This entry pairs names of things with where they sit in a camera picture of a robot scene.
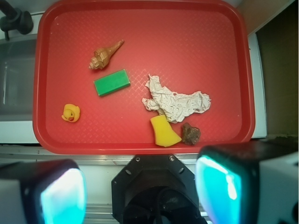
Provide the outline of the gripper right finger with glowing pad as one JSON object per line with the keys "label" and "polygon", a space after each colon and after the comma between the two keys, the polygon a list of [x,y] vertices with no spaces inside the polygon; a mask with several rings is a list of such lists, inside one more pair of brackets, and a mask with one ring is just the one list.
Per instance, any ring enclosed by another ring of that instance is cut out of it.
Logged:
{"label": "gripper right finger with glowing pad", "polygon": [[214,224],[296,224],[299,146],[289,140],[205,146],[195,184]]}

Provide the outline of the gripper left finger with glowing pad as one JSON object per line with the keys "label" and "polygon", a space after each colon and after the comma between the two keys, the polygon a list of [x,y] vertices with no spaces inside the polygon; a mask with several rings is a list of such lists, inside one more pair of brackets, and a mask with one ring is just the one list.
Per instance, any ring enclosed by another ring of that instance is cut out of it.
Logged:
{"label": "gripper left finger with glowing pad", "polygon": [[71,159],[0,166],[2,224],[82,224],[86,205],[85,176]]}

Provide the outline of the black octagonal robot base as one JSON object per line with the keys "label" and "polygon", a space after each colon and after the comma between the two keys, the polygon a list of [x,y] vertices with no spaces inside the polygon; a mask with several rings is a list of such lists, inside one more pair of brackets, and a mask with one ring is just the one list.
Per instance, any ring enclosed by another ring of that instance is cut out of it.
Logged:
{"label": "black octagonal robot base", "polygon": [[111,181],[120,224],[205,224],[195,175],[176,156],[136,155]]}

